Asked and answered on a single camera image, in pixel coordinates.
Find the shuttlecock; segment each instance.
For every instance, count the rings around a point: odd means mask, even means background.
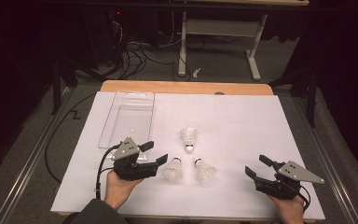
[[[211,180],[216,174],[216,168],[214,168],[212,165],[206,163],[201,158],[196,158],[194,160],[194,163],[197,167],[197,173],[198,173],[198,180],[201,183],[205,183],[209,180]]]
[[[167,166],[162,171],[164,178],[172,182],[178,182],[182,179],[182,167],[181,160],[179,157],[173,158],[173,160],[167,164]]]
[[[181,131],[183,141],[185,142],[187,152],[192,152],[194,149],[194,140],[196,139],[197,129],[195,128],[186,128]]]

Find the metal track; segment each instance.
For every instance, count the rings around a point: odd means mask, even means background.
[[[304,123],[306,123],[308,130],[310,131],[310,135],[312,137],[313,142],[315,143],[316,148],[318,149],[320,159],[322,161],[322,167],[324,168],[324,171],[326,172],[327,179],[332,187],[332,190],[334,191],[337,201],[339,203],[339,206],[342,209],[342,212],[347,219],[348,223],[358,224],[358,214],[356,212],[356,209],[353,207],[353,204],[351,202],[351,198],[342,183],[341,179],[339,178],[336,169],[333,166],[333,163],[331,162],[326,149],[324,148],[324,145],[322,144],[321,139],[319,138],[319,135],[310,126],[310,123],[307,120],[306,117],[306,110],[303,104],[301,103],[300,99],[293,98],[296,109],[299,111],[299,114],[301,118],[304,120]]]
[[[19,177],[17,178],[13,188],[10,193],[7,195],[7,198],[0,209],[0,224],[7,223],[10,219],[10,216],[13,213],[14,208],[17,205],[22,193],[25,190],[29,180],[31,179],[34,169],[39,162],[40,157],[43,155],[44,148],[48,139],[51,137],[52,131],[54,130],[57,120],[62,113],[62,109],[68,102],[68,99],[72,95],[73,91],[66,87],[62,93],[62,105],[58,109],[57,113],[48,120],[48,124],[43,130],[41,136],[39,137],[36,145],[34,146],[33,151],[31,152],[28,161],[25,163],[24,167],[21,170]]]

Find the human hand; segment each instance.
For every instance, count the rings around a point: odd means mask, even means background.
[[[106,177],[106,193],[103,201],[113,209],[118,210],[130,197],[133,188],[142,181],[143,179],[122,180],[114,171],[110,171]]]
[[[298,195],[292,200],[280,200],[267,194],[267,196],[275,203],[284,224],[303,224],[304,200]]]

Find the table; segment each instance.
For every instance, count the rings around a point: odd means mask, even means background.
[[[265,6],[307,6],[308,0],[185,0],[186,2],[196,3],[227,3],[227,4],[257,4]],[[260,37],[266,25],[267,13],[261,16],[260,21],[217,21],[217,20],[197,20],[188,19],[187,13],[183,12],[182,18],[182,42],[179,54],[178,76],[184,77],[186,74],[186,35],[233,35],[247,36],[254,39],[251,49],[246,50],[246,58],[251,68],[252,76],[255,81],[259,81],[261,76],[255,62],[255,52],[257,50]]]
[[[291,159],[301,165],[303,163],[279,99],[272,95],[268,85],[261,84],[105,82],[89,112],[85,128],[51,209],[53,212],[80,211],[85,203],[95,196],[92,191],[94,177],[101,159],[100,154],[103,154],[96,151],[98,148],[95,145],[98,144],[101,129],[115,96],[115,93],[110,91],[135,90],[162,92],[156,93],[156,112],[151,134],[155,147],[148,154],[149,160],[153,161],[167,151],[169,160],[179,154],[183,158],[184,174],[187,175],[179,185],[167,182],[160,173],[146,179],[120,208],[121,214],[127,217],[277,220],[275,207],[265,195],[255,191],[253,180],[243,171],[244,166],[249,165],[259,175],[273,176],[273,170],[258,161],[258,154],[266,154],[277,161],[287,159],[290,154]],[[195,94],[172,93],[187,91]],[[232,95],[210,94],[216,92],[230,92]],[[183,143],[176,134],[176,130],[180,130],[184,124],[196,124],[199,128],[195,154],[185,153]],[[192,159],[199,155],[212,162],[218,170],[211,184],[200,185],[193,178],[195,169]],[[304,183],[304,186],[312,198],[305,219],[324,219],[313,186],[309,183]]]

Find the person's left hand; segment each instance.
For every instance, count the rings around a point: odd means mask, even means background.
[[[133,188],[142,181],[143,179],[133,181],[122,180],[114,171],[110,171],[106,177],[106,193],[103,201],[113,209],[118,210],[130,197]]]

